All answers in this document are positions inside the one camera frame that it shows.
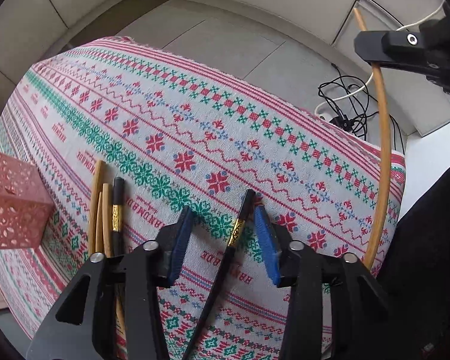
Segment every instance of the wall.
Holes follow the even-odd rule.
[[[423,138],[418,133],[409,135],[405,164],[400,218],[450,167],[450,123]]]

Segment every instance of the silver screw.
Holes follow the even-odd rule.
[[[300,251],[305,247],[305,245],[300,241],[292,241],[288,244],[288,247],[293,251]]]
[[[143,244],[143,249],[146,251],[154,251],[157,248],[158,248],[157,241],[147,241]]]
[[[90,256],[90,261],[93,263],[99,263],[104,259],[105,255],[100,252],[96,252]]]
[[[343,255],[343,259],[345,260],[346,263],[350,264],[356,263],[359,260],[359,258],[355,256],[353,253],[345,253]]]
[[[416,46],[416,44],[419,42],[419,40],[413,34],[408,34],[406,38],[408,40],[408,43],[412,46]]]

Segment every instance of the person's leg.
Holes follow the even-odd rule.
[[[378,281],[390,295],[397,358],[424,358],[450,331],[450,169],[398,222]]]

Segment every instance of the perforated plastic container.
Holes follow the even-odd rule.
[[[53,207],[38,169],[0,153],[0,249],[38,247]]]

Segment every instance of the tablecloth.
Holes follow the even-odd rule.
[[[38,249],[0,250],[0,288],[31,337],[88,258],[97,159],[108,163],[109,182],[126,180],[128,251],[174,223],[184,205],[192,207],[180,277],[159,290],[172,359],[185,350],[246,188],[294,239],[322,254],[362,257],[380,173],[377,147],[245,81],[122,37],[34,64],[0,117],[0,151],[36,164],[55,202]],[[374,274],[403,189],[404,158],[394,152]],[[224,288],[195,358],[277,358],[289,289],[268,279],[251,219]],[[323,292],[325,349],[331,318],[328,288]]]

